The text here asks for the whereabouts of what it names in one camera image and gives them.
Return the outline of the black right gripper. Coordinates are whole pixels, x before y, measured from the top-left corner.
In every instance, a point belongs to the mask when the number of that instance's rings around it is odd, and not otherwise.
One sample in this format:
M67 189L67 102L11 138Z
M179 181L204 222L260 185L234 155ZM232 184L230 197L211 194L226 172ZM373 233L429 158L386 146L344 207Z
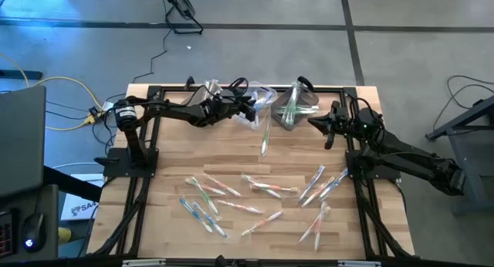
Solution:
M329 123L337 118L339 110L340 102L333 101L330 111L326 115L307 119L326 137L325 150L330 150L333 147L335 133ZM363 108L353 118L341 117L337 121L337 131L344 136L358 140L376 140L383 132L382 115L371 108Z

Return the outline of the white bracket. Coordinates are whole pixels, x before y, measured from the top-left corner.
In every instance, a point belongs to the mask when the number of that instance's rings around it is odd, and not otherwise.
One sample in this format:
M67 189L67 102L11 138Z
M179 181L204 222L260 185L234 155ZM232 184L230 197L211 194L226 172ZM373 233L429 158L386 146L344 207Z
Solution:
M124 260L121 267L164 267L165 259L132 259Z
M357 260L339 260L338 267L382 267L380 262L357 261Z

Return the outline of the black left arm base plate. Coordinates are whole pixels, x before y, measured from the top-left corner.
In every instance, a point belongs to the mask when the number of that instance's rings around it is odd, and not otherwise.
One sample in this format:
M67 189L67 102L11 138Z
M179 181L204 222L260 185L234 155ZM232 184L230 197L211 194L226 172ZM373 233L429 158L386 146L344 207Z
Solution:
M106 157L94 161L104 167L105 177L150 178L156 174L158 149L148 148L145 152L127 148L111 148Z

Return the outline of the white cardboard box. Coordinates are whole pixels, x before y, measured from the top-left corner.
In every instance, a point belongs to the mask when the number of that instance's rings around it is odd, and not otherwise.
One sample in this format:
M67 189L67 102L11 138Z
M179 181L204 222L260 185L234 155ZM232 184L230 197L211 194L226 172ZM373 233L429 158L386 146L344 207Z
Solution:
M89 182L101 188L104 184L102 174L72 174L72 177ZM91 217L97 201L90 201L73 194L66 194L60 219L62 221L80 221Z

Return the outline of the grey metal cart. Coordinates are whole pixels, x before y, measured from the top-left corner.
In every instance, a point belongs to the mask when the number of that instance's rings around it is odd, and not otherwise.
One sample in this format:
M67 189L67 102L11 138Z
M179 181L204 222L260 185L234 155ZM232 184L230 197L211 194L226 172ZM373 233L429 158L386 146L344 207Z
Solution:
M494 213L494 95L425 137L429 141L447 137L465 176L465 199L454 205L452 213Z

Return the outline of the clear plastic bin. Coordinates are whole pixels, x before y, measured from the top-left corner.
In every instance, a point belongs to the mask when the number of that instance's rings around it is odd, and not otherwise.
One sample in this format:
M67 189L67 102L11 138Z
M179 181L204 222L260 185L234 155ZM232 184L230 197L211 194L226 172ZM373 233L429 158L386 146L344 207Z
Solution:
M244 96L248 96L250 99L252 99L252 98L251 98L251 94L252 94L252 92L253 92L253 91L255 91L255 90L259 90L259 88L260 88L260 87L271 88L271 89L273 89L274 91L276 91L276 90L274 89L274 87L273 87L273 86L271 86L271 85L269 85L269 84L264 84L264 83L259 83L259 82L257 82L257 81L253 81L253 82L251 82L251 83L249 84L249 87L248 87L248 89L246 90L246 93L244 93ZM267 112L267 110L268 110L268 109L271 109L271 104L269 104L269 105L265 105L265 106L262 108L262 110L259 112L259 117L260 117L260 120L261 120L260 129L264 127L264 123L265 123L265 120L266 120L266 112Z

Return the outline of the black floor fan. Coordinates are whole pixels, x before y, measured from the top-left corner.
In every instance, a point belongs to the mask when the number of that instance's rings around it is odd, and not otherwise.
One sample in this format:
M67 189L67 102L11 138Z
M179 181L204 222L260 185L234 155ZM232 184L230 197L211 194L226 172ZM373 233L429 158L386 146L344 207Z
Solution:
M178 35L193 35L198 34L201 35L204 31L202 24L200 24L195 18L195 9L191 4L190 0L165 0L171 4L170 10L165 10L165 23L169 26L169 28ZM194 24L198 27L198 30L195 31L178 31L176 26L170 22L168 17L173 11L177 11L178 14L186 21L193 21Z

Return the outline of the grey plastic bin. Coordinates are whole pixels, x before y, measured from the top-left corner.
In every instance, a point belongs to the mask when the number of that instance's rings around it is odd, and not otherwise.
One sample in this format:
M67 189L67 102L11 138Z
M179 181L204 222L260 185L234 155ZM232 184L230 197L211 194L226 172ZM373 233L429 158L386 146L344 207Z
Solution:
M318 106L318 103L319 97L315 94L315 91L311 92L302 83L295 82L271 104L272 118L285 130L291 131L310 114L294 115L293 113L288 113L282 117L276 113L277 108L286 106L286 109L294 110L296 106Z

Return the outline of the power strip with plugs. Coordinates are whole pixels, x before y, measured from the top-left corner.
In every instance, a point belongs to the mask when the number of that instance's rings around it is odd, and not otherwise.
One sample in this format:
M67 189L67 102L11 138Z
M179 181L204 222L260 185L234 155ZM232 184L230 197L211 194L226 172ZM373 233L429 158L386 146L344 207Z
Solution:
M86 117L84 120L85 124L93 124L97 123L100 120L103 120L103 118L106 115L106 112L113 106L113 103L111 102L105 102L103 104L102 108L96 108L95 106L89 108L89 115Z

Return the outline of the yellow object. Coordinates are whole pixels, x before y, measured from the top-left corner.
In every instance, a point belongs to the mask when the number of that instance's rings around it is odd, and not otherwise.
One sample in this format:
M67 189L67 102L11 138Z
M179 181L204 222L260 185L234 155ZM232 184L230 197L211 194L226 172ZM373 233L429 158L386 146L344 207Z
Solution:
M58 227L58 244L69 243L73 237L72 230L66 227Z

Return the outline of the beige plastic bin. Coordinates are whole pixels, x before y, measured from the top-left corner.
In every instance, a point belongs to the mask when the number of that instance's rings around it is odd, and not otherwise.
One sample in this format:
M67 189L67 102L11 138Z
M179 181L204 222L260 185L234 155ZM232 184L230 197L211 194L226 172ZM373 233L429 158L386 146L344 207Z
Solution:
M206 127L213 125L210 123L210 102L211 97L204 98L205 86L200 85L181 104L179 110L184 114L184 119L194 127Z

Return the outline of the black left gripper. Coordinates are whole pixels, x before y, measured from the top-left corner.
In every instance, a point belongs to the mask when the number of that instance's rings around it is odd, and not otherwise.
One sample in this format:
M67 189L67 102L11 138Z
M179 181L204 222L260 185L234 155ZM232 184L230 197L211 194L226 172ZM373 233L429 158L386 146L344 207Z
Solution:
M217 91L211 95L210 123L231 119L232 116L240 113L244 113L248 121L254 122L256 111L251 110L251 107L255 109L256 102L257 100L244 96L239 89L227 88Z

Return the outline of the dark desk surface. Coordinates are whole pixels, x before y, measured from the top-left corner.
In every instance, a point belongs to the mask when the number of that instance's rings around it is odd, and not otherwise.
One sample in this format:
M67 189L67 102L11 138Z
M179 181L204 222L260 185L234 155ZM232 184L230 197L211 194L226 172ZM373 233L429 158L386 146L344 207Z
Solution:
M14 255L0 259L0 264L50 260L58 257L58 188L45 186L33 191L0 199L0 211L15 209L18 212L16 236L17 249ZM24 220L33 213L45 215L46 243L34 253L28 253L22 246L21 229Z

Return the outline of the backlit keyboard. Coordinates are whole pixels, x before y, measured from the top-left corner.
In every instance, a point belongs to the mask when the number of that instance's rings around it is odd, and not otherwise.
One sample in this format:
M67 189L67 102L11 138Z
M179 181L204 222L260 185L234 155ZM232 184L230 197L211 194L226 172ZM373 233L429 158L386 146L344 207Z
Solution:
M0 259L16 253L18 212L15 209L0 211Z

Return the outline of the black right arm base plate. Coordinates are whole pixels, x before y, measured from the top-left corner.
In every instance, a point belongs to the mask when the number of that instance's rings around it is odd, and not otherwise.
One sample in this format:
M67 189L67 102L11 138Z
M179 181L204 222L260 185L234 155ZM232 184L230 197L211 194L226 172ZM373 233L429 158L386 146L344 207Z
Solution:
M369 170L367 167L361 167L357 163L357 155L359 153L360 150L347 150L345 153L348 175L351 176L353 179L401 179L401 173L399 171L396 171L384 165L377 165L371 170Z

